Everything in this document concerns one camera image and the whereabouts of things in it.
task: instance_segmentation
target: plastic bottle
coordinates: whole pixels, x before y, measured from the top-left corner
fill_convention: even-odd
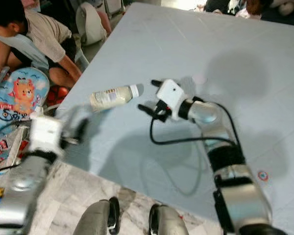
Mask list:
[[[142,89],[143,85],[138,84],[94,92],[90,96],[90,103],[94,111],[111,109],[126,104],[132,98],[139,97],[142,94]]]

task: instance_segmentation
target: bottle label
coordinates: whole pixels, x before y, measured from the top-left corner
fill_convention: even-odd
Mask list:
[[[104,92],[95,93],[95,99],[98,103],[109,103],[117,99],[116,89],[109,89]]]

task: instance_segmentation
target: light blue table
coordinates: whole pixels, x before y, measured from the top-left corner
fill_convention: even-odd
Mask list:
[[[191,83],[194,75],[207,82]],[[229,108],[274,225],[294,234],[294,26],[134,3],[59,108],[65,118],[92,92],[143,83],[141,97],[92,114],[85,142],[65,161],[217,221],[201,144],[152,144],[150,117],[137,109],[156,101],[150,80],[165,78]],[[157,139],[200,134],[186,121],[155,129]],[[267,181],[257,177],[265,173]]]

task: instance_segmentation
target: red sticker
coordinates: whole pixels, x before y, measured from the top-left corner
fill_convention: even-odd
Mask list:
[[[21,146],[20,146],[19,150],[20,150],[20,151],[24,150],[24,149],[25,149],[25,147],[27,146],[27,144],[28,144],[28,141],[22,141],[22,143],[21,143]]]
[[[269,175],[265,171],[259,171],[258,172],[258,178],[262,181],[267,181],[269,179]]]

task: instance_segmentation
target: floor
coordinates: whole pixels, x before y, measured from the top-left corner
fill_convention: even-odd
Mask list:
[[[165,7],[194,9],[205,0],[138,0]],[[112,29],[122,15],[111,20]],[[104,42],[84,47],[91,61]],[[155,200],[122,188],[100,177],[90,175],[71,165],[57,162],[49,175],[46,189],[41,194],[30,235],[72,235],[86,208],[101,199],[117,196],[121,210],[121,235],[147,235],[148,215]],[[190,235],[219,235],[221,230],[213,223],[179,211]]]

